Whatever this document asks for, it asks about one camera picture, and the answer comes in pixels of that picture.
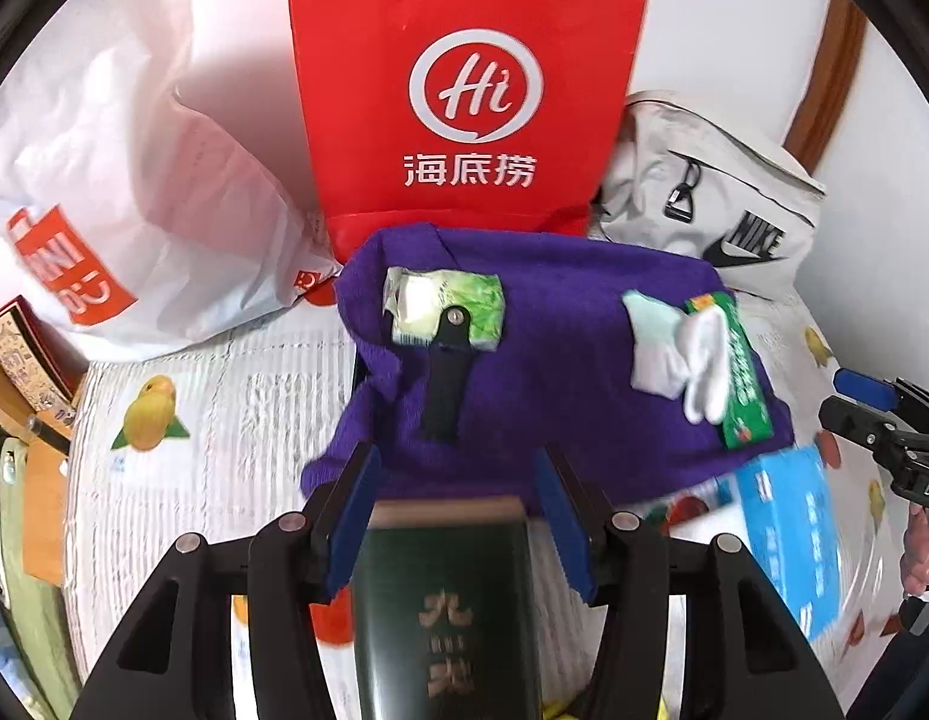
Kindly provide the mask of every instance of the green package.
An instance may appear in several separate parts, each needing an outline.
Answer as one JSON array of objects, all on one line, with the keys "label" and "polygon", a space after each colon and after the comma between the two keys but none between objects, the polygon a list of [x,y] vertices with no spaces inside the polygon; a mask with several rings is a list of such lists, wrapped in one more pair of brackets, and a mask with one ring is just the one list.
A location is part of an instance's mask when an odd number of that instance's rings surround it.
[{"label": "green package", "polygon": [[461,306],[471,314],[468,340],[473,348],[498,348],[504,327],[504,290],[497,276],[387,269],[384,312],[394,316],[391,340],[399,346],[431,343],[441,313],[451,306]]},{"label": "green package", "polygon": [[760,389],[757,370],[751,358],[751,345],[741,326],[738,304],[726,293],[709,293],[688,301],[688,313],[717,305],[727,317],[728,350],[731,368],[731,391],[727,415],[721,425],[724,444],[737,449],[749,443],[763,442],[774,435],[768,403]]}]

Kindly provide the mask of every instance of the purple cloth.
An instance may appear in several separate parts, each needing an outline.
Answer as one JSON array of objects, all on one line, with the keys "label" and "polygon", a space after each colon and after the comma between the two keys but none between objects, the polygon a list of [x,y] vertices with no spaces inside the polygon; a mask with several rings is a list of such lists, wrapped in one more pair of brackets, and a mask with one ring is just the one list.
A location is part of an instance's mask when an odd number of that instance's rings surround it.
[{"label": "purple cloth", "polygon": [[[456,446],[417,437],[428,351],[391,343],[381,315],[389,266],[498,274],[504,286],[504,336],[471,368]],[[631,245],[429,224],[381,230],[336,284],[341,318],[369,373],[327,452],[305,467],[303,493],[336,479],[360,440],[381,449],[379,498],[515,494],[535,512],[533,453],[545,442],[558,442],[578,476],[614,504],[681,490],[792,444],[789,409],[773,396],[756,354],[774,437],[746,449],[729,451],[718,428],[688,423],[682,399],[631,389],[626,290],[683,308],[723,286],[701,260]]]}]

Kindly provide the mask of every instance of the metal bolt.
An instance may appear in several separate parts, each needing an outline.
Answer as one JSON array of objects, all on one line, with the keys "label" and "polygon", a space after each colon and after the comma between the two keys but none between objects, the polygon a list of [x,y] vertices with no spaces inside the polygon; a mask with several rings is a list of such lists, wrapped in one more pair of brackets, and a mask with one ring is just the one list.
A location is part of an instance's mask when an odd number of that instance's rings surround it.
[{"label": "metal bolt", "polygon": [[182,555],[194,552],[201,545],[202,537],[197,533],[185,533],[184,536],[178,536],[178,540],[175,541],[175,547]]},{"label": "metal bolt", "polygon": [[723,552],[741,552],[741,540],[734,533],[722,533],[717,537],[717,548]]},{"label": "metal bolt", "polygon": [[278,520],[278,527],[285,533],[294,533],[304,527],[307,518],[301,512],[290,512]]},{"label": "metal bolt", "polygon": [[619,531],[636,531],[641,526],[641,519],[631,512],[617,512],[611,517],[611,524]]}]

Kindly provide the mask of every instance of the red paper bag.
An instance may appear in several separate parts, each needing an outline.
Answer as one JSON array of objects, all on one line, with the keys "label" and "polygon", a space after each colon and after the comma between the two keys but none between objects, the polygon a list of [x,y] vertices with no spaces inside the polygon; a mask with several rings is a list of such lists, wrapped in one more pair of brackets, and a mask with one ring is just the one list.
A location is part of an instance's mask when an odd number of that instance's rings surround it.
[{"label": "red paper bag", "polygon": [[290,0],[336,256],[422,220],[581,234],[645,1]]}]

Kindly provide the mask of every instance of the blue gripper pad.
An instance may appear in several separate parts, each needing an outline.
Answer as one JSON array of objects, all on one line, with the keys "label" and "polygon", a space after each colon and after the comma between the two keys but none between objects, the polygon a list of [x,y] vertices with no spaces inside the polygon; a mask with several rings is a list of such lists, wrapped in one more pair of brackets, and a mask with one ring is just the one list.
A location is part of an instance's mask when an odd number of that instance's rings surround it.
[{"label": "blue gripper pad", "polygon": [[341,508],[338,527],[328,539],[330,556],[324,589],[329,598],[336,597],[343,586],[351,581],[357,552],[360,550],[360,543],[365,539],[367,522],[371,518],[371,509],[374,509],[374,502],[378,497],[380,482],[381,453],[378,447],[372,446],[365,459],[365,465],[357,474],[351,494]]},{"label": "blue gripper pad", "polygon": [[842,367],[835,373],[834,389],[879,412],[892,412],[897,408],[897,391],[893,386],[854,370]]},{"label": "blue gripper pad", "polygon": [[534,486],[551,527],[564,576],[581,594],[581,600],[590,604],[597,597],[597,582],[591,572],[588,538],[544,449],[538,450],[534,457]]}]

